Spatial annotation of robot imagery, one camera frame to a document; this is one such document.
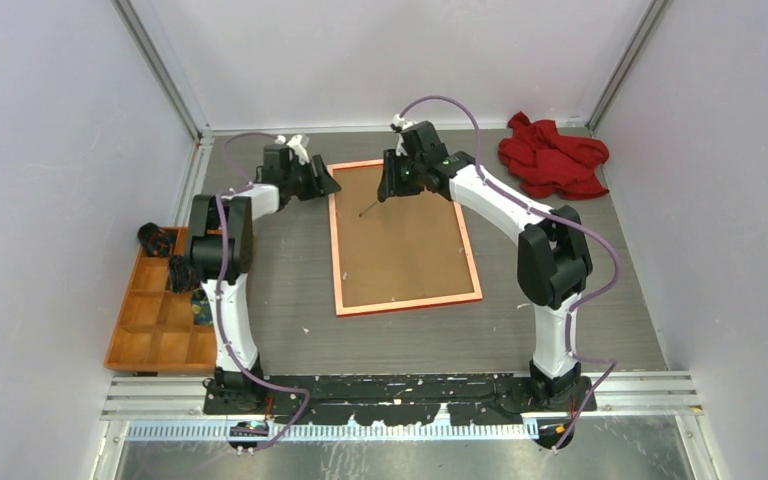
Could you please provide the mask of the yellow black screwdriver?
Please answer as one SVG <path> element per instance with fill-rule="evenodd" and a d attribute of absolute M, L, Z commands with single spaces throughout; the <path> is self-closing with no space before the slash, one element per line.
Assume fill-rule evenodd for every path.
<path fill-rule="evenodd" d="M 380 205 L 381 202 L 373 201 L 370 203 L 367 207 L 365 207 L 361 212 L 359 212 L 358 217 L 363 217 L 367 213 L 369 213 L 373 208 Z"/>

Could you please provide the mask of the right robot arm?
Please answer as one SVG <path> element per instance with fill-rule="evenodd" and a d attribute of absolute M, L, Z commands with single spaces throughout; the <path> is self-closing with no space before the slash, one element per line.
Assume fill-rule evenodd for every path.
<path fill-rule="evenodd" d="M 544 410 L 558 409 L 581 375 L 570 351 L 575 324 L 570 309 L 593 270 L 577 212 L 551 210 L 499 183 L 475 157 L 449 152 L 429 121 L 395 116 L 390 127 L 398 140 L 383 153 L 378 202 L 434 193 L 479 214 L 515 243 L 517 283 L 535 313 L 531 397 Z"/>

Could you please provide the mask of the blue green item in tray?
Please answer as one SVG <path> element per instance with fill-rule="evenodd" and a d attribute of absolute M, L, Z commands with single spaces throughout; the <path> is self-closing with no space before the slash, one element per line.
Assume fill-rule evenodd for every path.
<path fill-rule="evenodd" d="M 211 326 L 213 315 L 207 294 L 201 288 L 193 290 L 190 296 L 193 323 L 199 326 Z"/>

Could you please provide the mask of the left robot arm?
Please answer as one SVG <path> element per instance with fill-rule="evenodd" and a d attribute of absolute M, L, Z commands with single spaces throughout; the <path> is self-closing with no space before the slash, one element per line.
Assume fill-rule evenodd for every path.
<path fill-rule="evenodd" d="M 304 134 L 278 138 L 265 146 L 255 179 L 241 191 L 192 200 L 185 258 L 206 294 L 217 346 L 214 373 L 204 386 L 208 399 L 230 401 L 244 414 L 258 412 L 268 391 L 308 394 L 265 380 L 247 300 L 255 220 L 283 210 L 292 199 L 326 198 L 341 189 L 307 143 Z"/>

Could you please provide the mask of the red cloth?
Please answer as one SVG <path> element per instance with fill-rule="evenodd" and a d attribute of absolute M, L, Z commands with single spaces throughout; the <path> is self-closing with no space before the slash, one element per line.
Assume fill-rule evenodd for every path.
<path fill-rule="evenodd" d="M 602 141 L 563 135 L 555 121 L 532 121 L 522 112 L 507 126 L 511 136 L 500 141 L 498 158 L 527 196 L 583 201 L 609 194 L 597 176 L 610 157 Z"/>

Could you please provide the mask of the wooden compartment tray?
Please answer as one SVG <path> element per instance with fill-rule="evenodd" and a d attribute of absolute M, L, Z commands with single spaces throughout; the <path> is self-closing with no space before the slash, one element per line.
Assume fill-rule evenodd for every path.
<path fill-rule="evenodd" d="M 213 328 L 195 322 L 190 295 L 170 289 L 168 260 L 139 248 L 104 366 L 115 372 L 210 374 L 216 353 Z"/>

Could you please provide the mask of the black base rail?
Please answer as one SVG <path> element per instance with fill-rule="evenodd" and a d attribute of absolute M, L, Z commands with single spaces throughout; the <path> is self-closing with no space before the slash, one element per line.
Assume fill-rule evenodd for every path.
<path fill-rule="evenodd" d="M 454 426 L 518 424 L 525 413 L 570 418 L 585 397 L 582 376 L 555 392 L 547 383 L 509 373 L 272 376 L 273 389 L 240 375 L 203 380 L 207 415 L 261 415 L 298 425 L 428 425 L 438 414 Z"/>

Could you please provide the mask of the red picture frame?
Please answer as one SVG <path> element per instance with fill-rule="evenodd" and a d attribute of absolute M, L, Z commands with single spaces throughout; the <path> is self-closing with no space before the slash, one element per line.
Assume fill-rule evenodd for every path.
<path fill-rule="evenodd" d="M 328 199 L 339 317 L 477 302 L 483 292 L 460 205 L 437 195 L 375 198 L 383 162 L 338 163 Z"/>

